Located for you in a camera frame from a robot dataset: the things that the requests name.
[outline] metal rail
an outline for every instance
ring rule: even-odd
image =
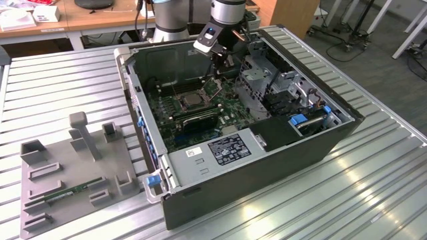
[[[354,133],[321,162],[172,231],[165,229],[161,206],[149,204],[140,193],[33,239],[425,237],[425,137],[285,29],[264,30],[365,116]],[[31,138],[43,144],[67,138],[69,113],[86,112],[89,131],[113,120],[122,127],[137,176],[148,171],[120,90],[113,47],[14,58],[3,76],[0,239],[15,239],[18,145]]]

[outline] motherboard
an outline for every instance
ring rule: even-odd
[[[230,134],[254,122],[234,92],[236,79],[156,85],[148,105],[169,152]]]

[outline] warning label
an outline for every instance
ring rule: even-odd
[[[250,155],[250,151],[238,134],[208,144],[218,165],[225,165]]]

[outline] floor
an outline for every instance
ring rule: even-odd
[[[345,5],[350,0],[342,0],[329,27],[334,26],[340,15],[344,12]],[[321,8],[326,11],[330,9],[334,0],[321,0]],[[348,21],[353,27],[364,4],[358,6]],[[361,29],[366,30],[376,14],[377,9],[370,9],[361,25]],[[397,47],[406,38],[402,33],[408,26],[408,22],[385,15],[370,35],[370,41],[366,50],[350,62],[338,62],[330,59],[325,50],[340,42],[317,32],[313,36],[306,36],[305,43],[329,60],[329,62],[357,82],[358,85],[402,117],[405,121],[427,135],[427,82],[422,81],[406,66],[406,54],[404,53],[397,60],[392,59]],[[427,38],[427,34],[420,33],[414,39],[414,43],[420,43]],[[342,47],[334,47],[329,50],[329,54],[340,60],[346,60],[354,56],[361,50],[354,48],[349,53],[344,52]],[[420,62],[427,66],[427,57]],[[410,68],[414,72],[425,76],[425,72],[410,60]]]

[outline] white sticker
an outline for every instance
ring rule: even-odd
[[[65,29],[63,28],[50,28],[50,29],[41,29],[39,31],[42,33],[47,33],[47,32],[59,32],[59,31],[63,31]]]
[[[188,157],[196,156],[197,154],[201,153],[201,148],[200,147],[192,148],[186,150],[185,153]]]

